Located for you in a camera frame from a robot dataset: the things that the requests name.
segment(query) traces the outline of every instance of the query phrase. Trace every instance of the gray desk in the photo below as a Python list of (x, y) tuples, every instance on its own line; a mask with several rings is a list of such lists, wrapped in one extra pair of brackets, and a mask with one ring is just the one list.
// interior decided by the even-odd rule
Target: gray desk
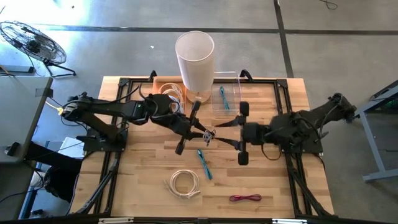
[(0, 163), (20, 162), (29, 147), (46, 96), (50, 77), (0, 77), (0, 146), (21, 144), (14, 156), (0, 152)]
[[(15, 157), (0, 152), (0, 198), (26, 191), (32, 170), (21, 161), (27, 152), (46, 100), (36, 96), (36, 89), (50, 88), (49, 77), (0, 77), (0, 146), (21, 143)], [(13, 196), (0, 204), (0, 220), (18, 218), (25, 194)]]

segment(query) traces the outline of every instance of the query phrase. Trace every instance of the wooden table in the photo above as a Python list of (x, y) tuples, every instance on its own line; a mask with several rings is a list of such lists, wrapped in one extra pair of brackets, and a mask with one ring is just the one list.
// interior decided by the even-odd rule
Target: wooden table
[[(120, 77), (104, 77), (99, 99), (114, 100)], [(309, 109), (304, 81), (288, 78), (289, 93), (294, 111)], [(272, 85), (242, 84), (243, 101), (250, 104), (248, 122), (269, 123), (277, 115)], [(143, 94), (152, 92), (152, 84), (143, 84)], [(133, 94), (133, 100), (140, 99)], [(108, 116), (99, 116), (106, 122)], [(201, 106), (197, 117), (208, 129), (227, 119), (212, 115), (211, 103)], [(216, 128), (221, 138), (239, 139), (239, 128)], [(212, 141), (205, 147), (202, 140), (186, 143), (181, 156), (174, 153), (180, 136), (149, 122), (143, 126), (130, 125), (129, 140), (122, 155), (113, 200), (113, 217), (227, 217), (227, 218), (287, 218), (294, 217), (286, 163), (283, 156), (277, 161), (267, 160), (259, 146), (248, 144), (249, 165), (239, 166), (238, 153), (223, 142)], [(213, 180), (208, 180), (197, 156), (202, 148)], [(279, 155), (276, 146), (266, 144), (269, 157)], [(71, 211), (77, 211), (97, 187), (104, 153), (96, 152), (83, 161)], [(303, 155), (305, 176), (309, 189), (324, 208), (333, 213), (328, 184), (321, 162), (313, 155)], [(173, 196), (164, 184), (177, 170), (190, 169), (200, 178), (201, 194), (189, 200)], [(183, 175), (177, 189), (188, 191), (191, 180)], [(301, 191), (300, 208), (304, 210)], [(104, 191), (102, 206), (108, 189)], [(260, 202), (229, 202), (231, 195), (261, 194)]]

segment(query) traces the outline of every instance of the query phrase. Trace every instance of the electric fan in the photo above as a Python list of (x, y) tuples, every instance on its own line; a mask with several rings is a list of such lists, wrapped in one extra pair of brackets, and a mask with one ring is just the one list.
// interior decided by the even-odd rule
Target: electric fan
[[(0, 22), (0, 33), (7, 42), (25, 53), (29, 59), (32, 57), (43, 62), (51, 77), (76, 75), (75, 71), (60, 66), (67, 60), (67, 55), (61, 46), (39, 30), (21, 22), (5, 21)], [(72, 73), (54, 75), (49, 66), (62, 68)]]

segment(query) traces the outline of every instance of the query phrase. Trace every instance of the blue cable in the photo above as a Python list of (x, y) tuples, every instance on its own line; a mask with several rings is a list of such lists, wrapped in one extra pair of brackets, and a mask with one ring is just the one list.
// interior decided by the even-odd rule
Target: blue cable
[(207, 167), (207, 164), (206, 164), (206, 161), (205, 161), (205, 156), (203, 155), (201, 149), (198, 149), (198, 150), (197, 150), (197, 153), (198, 153), (198, 155), (199, 155), (199, 159), (200, 159), (201, 163), (203, 164), (203, 168), (204, 168), (204, 170), (205, 170), (205, 174), (206, 174), (207, 178), (208, 178), (209, 180), (211, 180), (211, 179), (213, 178), (213, 176), (211, 175), (211, 172), (210, 172), (210, 170), (209, 170), (209, 167)]
[(220, 93), (221, 93), (221, 97), (223, 98), (223, 101), (224, 101), (224, 109), (229, 110), (229, 105), (225, 98), (224, 87), (222, 87), (222, 86), (220, 87)]

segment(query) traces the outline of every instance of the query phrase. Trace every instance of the coiled white cable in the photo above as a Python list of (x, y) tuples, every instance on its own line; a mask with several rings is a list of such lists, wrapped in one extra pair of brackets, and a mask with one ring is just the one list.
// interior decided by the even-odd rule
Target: coiled white cable
[[(175, 181), (177, 180), (177, 177), (180, 174), (188, 174), (192, 176), (193, 179), (193, 187), (191, 189), (191, 191), (189, 191), (186, 194), (181, 194), (180, 192), (177, 191), (177, 189), (175, 188)], [(192, 198), (195, 195), (200, 194), (199, 191), (199, 177), (198, 175), (192, 171), (192, 170), (178, 170), (177, 172), (175, 172), (171, 178), (170, 178), (170, 183), (168, 183), (166, 180), (164, 180), (164, 182), (166, 183), (167, 187), (169, 188), (169, 191), (174, 194), (177, 197), (180, 197), (182, 199), (189, 199)]]
[(167, 94), (169, 97), (174, 100), (176, 103), (178, 103), (179, 109), (176, 109), (174, 112), (180, 112), (184, 113), (184, 101), (183, 101), (183, 96), (182, 96), (182, 88), (180, 85), (176, 83), (166, 83), (163, 84), (159, 88), (159, 93), (161, 94)]

